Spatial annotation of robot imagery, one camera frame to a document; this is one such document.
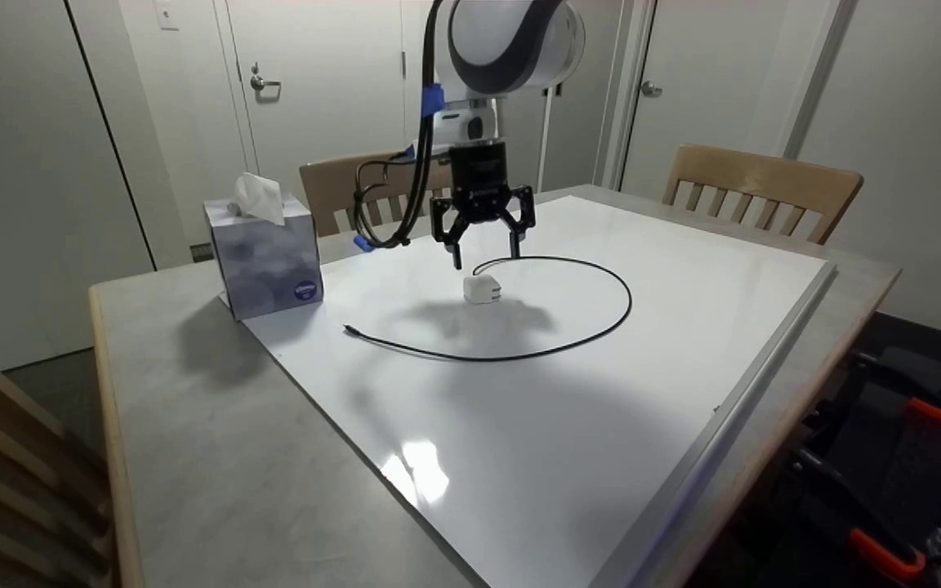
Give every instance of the tissue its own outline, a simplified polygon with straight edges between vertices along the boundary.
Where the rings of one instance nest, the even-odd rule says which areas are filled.
[[[283,195],[280,195],[280,187],[267,176],[242,173],[234,181],[234,205],[242,215],[283,226]]]

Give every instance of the tissue box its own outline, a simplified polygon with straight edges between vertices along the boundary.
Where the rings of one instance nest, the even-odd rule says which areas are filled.
[[[234,200],[205,204],[205,221],[239,319],[321,303],[317,237],[296,200],[283,200],[283,226],[242,215]]]

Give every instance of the wall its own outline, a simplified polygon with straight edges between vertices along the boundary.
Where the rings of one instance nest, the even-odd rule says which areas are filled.
[[[661,195],[683,143],[780,154],[837,0],[665,0],[624,189]]]
[[[174,181],[157,143],[155,119],[133,64],[133,45],[116,0],[71,3],[106,113],[141,205],[157,268],[189,263]]]
[[[88,285],[141,271],[67,3],[0,0],[0,367],[88,347]]]
[[[656,0],[629,0],[618,33],[614,33],[614,52],[621,55],[610,65],[610,95],[607,95],[607,119],[606,119],[606,134],[600,134],[600,171],[599,184],[618,189],[624,184],[624,168],[629,168],[629,152],[633,138],[633,113],[636,113],[636,86],[641,86],[641,70],[647,58],[647,33],[649,33],[649,17],[656,11]]]
[[[941,3],[855,6],[802,159],[867,173],[829,245],[902,265],[885,311],[941,327]]]
[[[203,204],[233,195],[234,176],[248,171],[216,0],[116,3],[137,55],[182,241],[205,241]],[[160,31],[157,6],[171,6],[174,33]]]
[[[584,23],[584,45],[575,73],[564,80],[552,104],[545,187],[600,184],[606,134],[614,113],[621,55],[621,21],[632,0],[568,0]],[[539,176],[545,99],[544,93],[516,93],[504,99],[504,138],[511,143],[514,184]]]

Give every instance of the white object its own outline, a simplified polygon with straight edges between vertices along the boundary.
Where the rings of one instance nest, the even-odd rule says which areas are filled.
[[[436,154],[497,138],[504,138],[499,107],[487,99],[449,102],[443,113],[436,116]]]
[[[248,219],[283,226],[283,195],[280,187],[267,176],[242,173],[234,181],[234,205]]]
[[[499,281],[491,276],[468,276],[464,278],[464,301],[468,303],[499,301]]]
[[[504,229],[483,226],[464,257],[504,248]],[[436,343],[472,341],[460,331],[454,341],[439,311],[460,301],[452,257],[417,240],[327,265],[332,293],[321,311],[254,316],[248,331],[483,582],[588,586],[649,500],[678,507],[710,463],[829,265],[584,200],[539,205],[525,253],[607,265],[633,288],[636,311],[607,341],[504,367],[343,338],[343,323],[392,323],[392,338],[406,331],[417,343],[431,343],[431,327]],[[539,343],[614,314],[621,299],[544,281],[532,303],[557,316],[525,332]]]

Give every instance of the black line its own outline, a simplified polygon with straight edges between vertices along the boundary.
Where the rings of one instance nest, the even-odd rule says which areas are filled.
[[[629,122],[624,165],[621,165],[621,181],[614,184],[618,194],[629,184],[629,165],[632,165],[636,113],[641,113],[641,86],[645,86],[645,74],[647,74],[647,58],[653,52],[656,17],[661,17],[661,0],[653,0],[653,11],[647,17],[647,31],[645,31],[645,55],[641,55],[641,70],[636,70],[636,80],[633,80],[633,107],[632,107],[632,122]]]
[[[483,276],[483,271],[495,268],[495,265],[529,265],[529,263],[581,265],[581,268],[592,268],[592,271],[600,271],[600,276],[614,278],[614,281],[624,288],[624,293],[629,293],[624,314],[621,314],[614,323],[607,323],[606,331],[599,331],[599,332],[588,332],[588,338],[580,338],[580,341],[568,341],[568,343],[560,343],[560,347],[532,350],[532,354],[514,354],[514,358],[441,354],[441,350],[413,347],[413,343],[401,343],[401,341],[374,338],[374,332],[362,332],[362,331],[357,331],[357,327],[349,327],[349,323],[343,327],[343,332],[354,338],[354,341],[374,343],[374,347],[386,347],[386,350],[399,350],[399,354],[413,354],[413,358],[427,358],[427,361],[443,361],[443,364],[525,364],[525,361],[557,358],[557,354],[580,350],[580,347],[588,347],[588,343],[595,343],[595,341],[606,341],[606,338],[610,338],[618,327],[624,327],[629,316],[633,314],[633,291],[632,291],[632,285],[629,285],[618,271],[610,271],[610,268],[606,268],[606,265],[595,265],[595,263],[584,263],[584,257],[563,257],[563,255],[491,257],[491,263],[478,265],[473,276]]]
[[[57,354],[57,358],[42,358],[42,361],[32,361],[32,364],[8,367],[0,373],[10,375],[10,373],[20,373],[20,371],[36,371],[36,367],[71,361],[71,358],[86,358],[86,354],[92,354],[92,347],[80,347],[80,350],[68,350],[68,354]]]
[[[149,263],[149,268],[157,271],[157,257],[155,257],[155,248],[149,248],[149,240],[148,240],[148,226],[144,226],[144,215],[141,215],[141,205],[137,205],[137,195],[133,195],[133,184],[132,184],[132,173],[129,173],[124,165],[120,165],[120,152],[118,152],[118,140],[116,140],[116,127],[110,127],[106,99],[101,99],[101,86],[98,86],[98,80],[92,74],[92,64],[88,64],[82,33],[80,33],[80,21],[76,21],[76,13],[71,13],[71,0],[61,0],[61,3],[67,3],[67,13],[68,13],[68,23],[71,23],[71,35],[76,35],[76,44],[80,44],[80,55],[82,55],[82,70],[86,70],[92,99],[98,102],[101,123],[106,123],[108,140],[110,140],[110,154],[116,154],[116,165],[118,165],[118,173],[120,173],[120,184],[124,184],[124,195],[132,200],[132,211],[133,211],[133,219],[137,219],[137,229],[141,229],[141,240],[144,240],[148,263]]]

